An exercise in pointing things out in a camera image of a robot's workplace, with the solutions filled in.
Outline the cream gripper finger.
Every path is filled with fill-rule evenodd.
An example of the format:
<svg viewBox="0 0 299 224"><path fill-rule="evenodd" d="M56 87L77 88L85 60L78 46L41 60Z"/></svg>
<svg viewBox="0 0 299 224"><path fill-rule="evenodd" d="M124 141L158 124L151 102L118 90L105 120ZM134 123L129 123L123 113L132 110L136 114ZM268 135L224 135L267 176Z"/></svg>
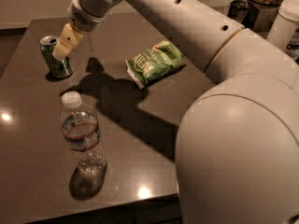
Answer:
<svg viewBox="0 0 299 224"><path fill-rule="evenodd" d="M74 23L67 23L55 45L52 56L56 60L62 61L81 42L82 38L82 31Z"/></svg>

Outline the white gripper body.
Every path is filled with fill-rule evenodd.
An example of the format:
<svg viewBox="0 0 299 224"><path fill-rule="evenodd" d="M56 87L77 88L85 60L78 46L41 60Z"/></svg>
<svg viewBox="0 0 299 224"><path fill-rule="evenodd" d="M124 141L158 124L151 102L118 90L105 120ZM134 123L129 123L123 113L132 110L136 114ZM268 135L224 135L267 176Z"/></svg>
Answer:
<svg viewBox="0 0 299 224"><path fill-rule="evenodd" d="M121 0L72 0L68 7L70 20L82 31L90 32L104 22L106 14Z"/></svg>

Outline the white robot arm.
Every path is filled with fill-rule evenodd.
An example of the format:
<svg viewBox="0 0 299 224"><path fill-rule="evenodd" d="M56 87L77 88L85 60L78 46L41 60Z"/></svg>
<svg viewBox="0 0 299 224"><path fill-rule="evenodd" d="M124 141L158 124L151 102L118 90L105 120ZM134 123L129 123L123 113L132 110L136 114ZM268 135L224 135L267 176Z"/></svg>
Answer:
<svg viewBox="0 0 299 224"><path fill-rule="evenodd" d="M299 67L283 51L196 0L72 0L56 58L120 1L212 81L177 134L184 224L298 224Z"/></svg>

